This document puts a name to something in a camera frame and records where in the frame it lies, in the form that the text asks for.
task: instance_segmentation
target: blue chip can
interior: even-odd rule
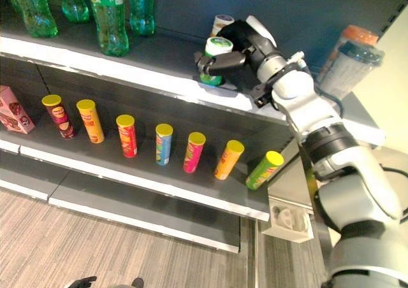
[[[156,126],[156,162],[167,165],[170,159],[171,136],[173,128],[169,124],[159,124]]]

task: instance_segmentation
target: chip can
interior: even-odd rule
[[[83,99],[76,103],[76,107],[81,114],[82,121],[88,132],[89,139],[92,143],[101,143],[105,140],[102,131],[101,122],[99,121],[96,111],[96,104],[93,100]]]
[[[46,95],[41,100],[48,114],[50,114],[52,121],[54,121],[59,134],[62,138],[70,140],[75,137],[75,130],[72,123],[69,121],[69,117],[66,113],[64,106],[62,105],[62,99],[60,95]]]
[[[116,124],[124,157],[135,157],[138,153],[135,119],[130,115],[120,115],[116,118]]]
[[[169,124],[156,126],[156,162],[164,166],[170,159],[171,136],[173,127]]]
[[[200,132],[192,132],[189,135],[186,156],[184,157],[183,169],[187,173],[196,171],[201,152],[203,151],[205,136]]]
[[[215,169],[215,177],[219,180],[225,180],[230,174],[234,165],[237,163],[245,147],[238,140],[230,140],[222,153],[222,157]]]
[[[268,180],[276,169],[284,163],[283,156],[276,151],[268,151],[261,162],[255,167],[245,180],[246,186],[255,191],[263,182]]]

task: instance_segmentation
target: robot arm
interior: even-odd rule
[[[314,194],[314,204],[326,225],[342,235],[331,253],[327,287],[377,287],[376,282],[378,287],[406,287],[408,246],[398,232],[400,202],[374,156],[315,93],[303,53],[286,60],[254,17],[218,35],[233,42],[234,52],[213,59],[196,54],[200,72],[221,75],[238,61],[237,68],[249,65],[260,81],[251,92],[254,102],[277,105],[315,176],[327,181]]]

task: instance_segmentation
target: gray metal shelf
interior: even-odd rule
[[[141,187],[187,201],[207,205],[235,215],[267,221],[269,219],[266,187],[250,191],[244,184],[248,174],[245,163],[239,162],[225,181],[214,177],[217,158],[202,155],[194,174],[182,169],[185,144],[175,148],[166,166],[155,161],[156,142],[140,138],[138,155],[126,159],[116,130],[105,133],[105,141],[92,144],[84,128],[76,138],[64,140],[57,133],[48,114],[44,114],[29,134],[0,129],[3,141],[20,145],[21,155],[72,168],[116,182]]]
[[[0,152],[0,187],[47,200],[68,169]]]
[[[3,4],[1,55],[243,115],[259,115],[281,123],[284,120],[284,115],[270,105],[262,109],[254,105],[248,94],[257,80],[251,72],[234,76],[234,85],[214,88],[200,83],[193,53],[203,51],[204,39],[164,29],[148,38],[129,34],[129,53],[108,57],[100,52],[93,22],[73,25],[60,11],[53,15],[59,34],[52,39],[33,38],[20,15]]]
[[[229,252],[240,247],[237,216],[75,171],[48,202]]]

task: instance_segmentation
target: pink box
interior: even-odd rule
[[[0,85],[0,121],[9,131],[27,134],[34,124],[9,86]]]

